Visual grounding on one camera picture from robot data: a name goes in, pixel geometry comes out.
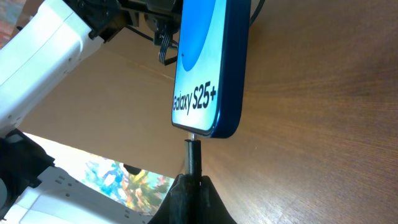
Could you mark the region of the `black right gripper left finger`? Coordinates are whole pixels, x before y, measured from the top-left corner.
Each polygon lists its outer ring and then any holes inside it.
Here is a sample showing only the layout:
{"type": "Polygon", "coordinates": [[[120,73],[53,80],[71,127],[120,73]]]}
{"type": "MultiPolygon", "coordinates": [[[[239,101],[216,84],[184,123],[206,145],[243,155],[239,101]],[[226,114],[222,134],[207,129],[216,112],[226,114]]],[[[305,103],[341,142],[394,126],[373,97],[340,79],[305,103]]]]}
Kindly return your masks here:
{"type": "Polygon", "coordinates": [[[193,209],[193,179],[176,176],[158,211],[148,224],[189,224],[193,209]]]}

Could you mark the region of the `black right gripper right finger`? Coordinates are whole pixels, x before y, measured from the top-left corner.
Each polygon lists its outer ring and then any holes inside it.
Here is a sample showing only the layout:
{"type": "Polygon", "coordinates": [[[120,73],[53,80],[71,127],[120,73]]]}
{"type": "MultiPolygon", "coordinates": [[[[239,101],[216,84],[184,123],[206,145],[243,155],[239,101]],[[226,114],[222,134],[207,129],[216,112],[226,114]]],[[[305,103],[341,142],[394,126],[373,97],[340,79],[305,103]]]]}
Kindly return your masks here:
{"type": "Polygon", "coordinates": [[[204,175],[200,186],[200,208],[197,211],[200,224],[236,224],[219,196],[211,179],[204,175]]]}

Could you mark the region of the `blue Galaxy S25+ smartphone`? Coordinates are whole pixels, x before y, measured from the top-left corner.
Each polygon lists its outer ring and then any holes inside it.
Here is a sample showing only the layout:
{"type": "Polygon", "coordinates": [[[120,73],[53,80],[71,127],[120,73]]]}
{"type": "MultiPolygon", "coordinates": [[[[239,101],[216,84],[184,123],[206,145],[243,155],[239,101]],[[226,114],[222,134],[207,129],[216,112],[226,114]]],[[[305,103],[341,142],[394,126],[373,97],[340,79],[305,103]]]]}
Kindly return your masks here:
{"type": "Polygon", "coordinates": [[[251,2],[185,0],[172,124],[206,138],[228,138],[242,112],[251,2]]]}

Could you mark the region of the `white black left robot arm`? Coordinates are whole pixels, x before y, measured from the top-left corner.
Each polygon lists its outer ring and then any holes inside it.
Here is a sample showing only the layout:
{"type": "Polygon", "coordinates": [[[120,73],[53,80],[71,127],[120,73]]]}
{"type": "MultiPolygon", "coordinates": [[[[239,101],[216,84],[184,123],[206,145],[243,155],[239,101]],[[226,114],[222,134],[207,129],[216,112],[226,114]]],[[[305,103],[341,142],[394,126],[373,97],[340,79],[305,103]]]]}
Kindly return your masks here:
{"type": "Polygon", "coordinates": [[[168,205],[141,215],[80,184],[18,126],[82,60],[140,9],[131,1],[44,1],[1,50],[1,216],[12,208],[28,222],[165,223],[168,205]]]}

